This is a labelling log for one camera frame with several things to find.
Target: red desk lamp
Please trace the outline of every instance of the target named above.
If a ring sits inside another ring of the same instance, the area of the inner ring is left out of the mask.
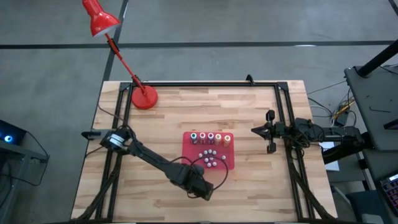
[[[120,25],[120,21],[113,15],[105,12],[98,0],[83,0],[83,5],[88,15],[91,17],[90,28],[93,37],[98,37],[105,34],[112,51],[118,56],[125,68],[129,71],[131,78],[139,87],[132,92],[131,102],[134,104],[134,106],[136,106],[136,108],[143,110],[153,107],[157,101],[156,90],[151,86],[142,85],[141,81],[136,77],[135,74],[133,74],[131,69],[124,62],[115,42],[108,35],[109,31]]]

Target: lamp shade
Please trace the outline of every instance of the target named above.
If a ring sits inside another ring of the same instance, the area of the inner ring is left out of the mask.
[[[83,0],[83,5],[91,17],[90,28],[93,37],[101,36],[120,24],[119,19],[104,11],[98,0]]]

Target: lamp base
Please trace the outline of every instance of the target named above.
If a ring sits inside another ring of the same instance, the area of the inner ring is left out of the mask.
[[[147,92],[144,95],[140,88],[136,88],[131,95],[131,103],[136,106],[136,108],[141,110],[147,110],[153,106],[155,106],[157,102],[157,92],[155,88],[151,86],[143,86],[145,91]]]

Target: black metal frame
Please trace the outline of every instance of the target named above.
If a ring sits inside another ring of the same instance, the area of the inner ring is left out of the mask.
[[[292,107],[292,102],[290,99],[290,94],[289,94],[289,87],[287,82],[255,82],[250,75],[247,76],[246,81],[243,82],[147,82],[150,86],[154,87],[165,87],[165,86],[236,86],[236,87],[250,87],[250,86],[258,86],[258,87],[273,87],[275,91],[275,98],[277,102],[277,107],[278,107],[278,112],[279,112],[279,118],[280,121],[283,123],[286,123],[285,116],[284,116],[284,109],[282,106],[282,100],[281,100],[281,95],[280,92],[283,91],[286,99],[286,105],[287,105],[287,112],[289,115],[289,120],[293,121],[294,118],[294,113],[293,113],[293,107]],[[120,110],[121,110],[121,104],[124,96],[124,92],[128,91],[127,94],[127,100],[126,100],[126,107],[124,111],[124,118],[123,118],[123,123],[128,124],[128,119],[129,119],[129,111],[131,108],[131,93],[133,88],[136,87],[136,84],[134,82],[122,82],[120,83],[119,86],[119,93],[118,93],[118,98],[116,101],[116,107],[115,107],[115,115],[119,116],[120,115]],[[114,118],[113,119],[113,124],[112,128],[117,128],[118,126],[118,119]],[[293,194],[293,200],[294,200],[294,205],[295,205],[295,211],[297,215],[297,220],[298,222],[302,220],[303,217],[303,211],[300,203],[300,195],[299,195],[299,189],[297,187],[297,182],[296,180],[292,177],[292,169],[296,169],[294,165],[294,160],[291,155],[292,149],[290,148],[290,145],[285,142],[285,151],[286,151],[286,158],[287,158],[287,165],[289,168],[289,175],[290,175],[290,182],[292,186],[292,194]],[[105,184],[107,180],[109,180],[111,177],[109,176],[109,171],[111,168],[111,161],[112,161],[112,156],[113,152],[108,151],[105,159],[105,165],[104,165],[104,171],[103,171],[103,178],[101,181],[101,191],[107,190],[103,189],[104,187],[106,188]],[[308,180],[307,180],[307,173],[305,171],[305,166],[304,166],[304,161],[302,157],[302,152],[297,151],[297,160],[298,160],[298,171],[305,182],[305,184],[308,185]],[[111,195],[110,195],[110,200],[109,200],[109,207],[108,207],[108,212],[106,218],[102,218],[102,213],[103,213],[103,201],[104,198],[101,199],[100,203],[98,204],[96,208],[96,214],[95,214],[95,220],[102,220],[103,222],[112,222],[113,220],[113,213],[114,213],[114,206],[116,202],[116,194],[118,190],[118,182],[119,182],[119,172],[120,169],[117,170],[117,167],[121,167],[121,162],[122,162],[122,155],[118,154],[115,162],[115,169],[113,170],[116,171],[117,177],[114,179],[112,183],[112,189],[111,189]],[[308,197],[305,196],[305,201],[307,204],[307,211],[308,211],[308,217],[309,219],[315,219],[315,213],[313,210],[313,206],[310,203]]]

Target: gray floor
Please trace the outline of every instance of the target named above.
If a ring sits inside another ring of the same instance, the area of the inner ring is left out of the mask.
[[[100,2],[119,15],[122,0]],[[81,1],[5,0],[0,21],[0,45],[105,43],[91,37]],[[130,0],[120,43],[394,40],[397,21],[388,0]],[[304,80],[310,92],[343,81],[346,67],[367,62],[385,47],[121,53],[142,80],[242,80],[250,73],[257,80]],[[20,193],[13,223],[69,219],[87,145],[80,133],[93,121],[108,54],[108,49],[0,50],[0,119],[31,131],[51,155],[42,185],[24,186]],[[110,80],[128,79],[115,60]],[[333,109],[347,91],[342,84],[311,96]],[[358,126],[364,128],[360,120]],[[338,210],[345,217],[345,209]]]

